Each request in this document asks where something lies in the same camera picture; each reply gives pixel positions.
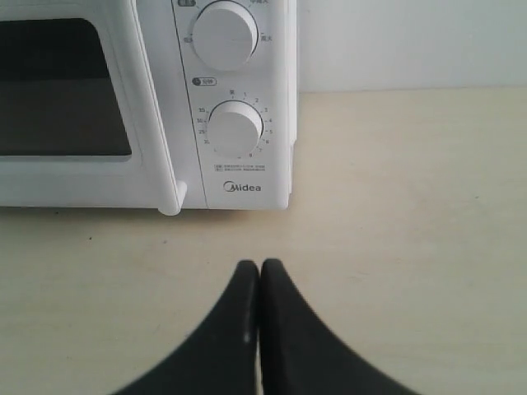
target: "white wall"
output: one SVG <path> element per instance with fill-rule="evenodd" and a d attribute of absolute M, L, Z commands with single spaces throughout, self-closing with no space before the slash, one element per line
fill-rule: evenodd
<path fill-rule="evenodd" d="M 527 84 L 526 0 L 298 0 L 301 89 Z"/>

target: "dark glass window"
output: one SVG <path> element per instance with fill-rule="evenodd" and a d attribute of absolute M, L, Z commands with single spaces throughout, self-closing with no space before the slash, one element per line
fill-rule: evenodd
<path fill-rule="evenodd" d="M 95 27 L 0 21 L 0 156 L 128 156 Z"/>

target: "midea logo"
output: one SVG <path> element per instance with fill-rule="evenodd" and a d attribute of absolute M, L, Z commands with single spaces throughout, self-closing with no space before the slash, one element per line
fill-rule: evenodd
<path fill-rule="evenodd" d="M 234 181 L 226 181 L 223 184 L 223 189 L 225 192 L 261 192 L 262 187 L 259 185 L 242 185 L 236 184 Z"/>

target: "microwave oven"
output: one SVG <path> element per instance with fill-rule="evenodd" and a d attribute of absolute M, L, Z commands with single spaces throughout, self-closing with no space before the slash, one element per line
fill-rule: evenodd
<path fill-rule="evenodd" d="M 281 209 L 296 0 L 0 0 L 0 206 Z"/>

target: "timer knob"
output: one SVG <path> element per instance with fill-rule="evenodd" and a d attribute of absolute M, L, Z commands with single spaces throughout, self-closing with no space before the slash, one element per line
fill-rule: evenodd
<path fill-rule="evenodd" d="M 233 71 L 249 61 L 258 43 L 253 16 L 237 2 L 219 1 L 207 6 L 192 32 L 196 54 L 209 67 Z"/>
<path fill-rule="evenodd" d="M 232 100 L 212 111 L 207 136 L 220 155 L 237 158 L 256 147 L 263 130 L 264 122 L 258 111 L 242 101 Z"/>

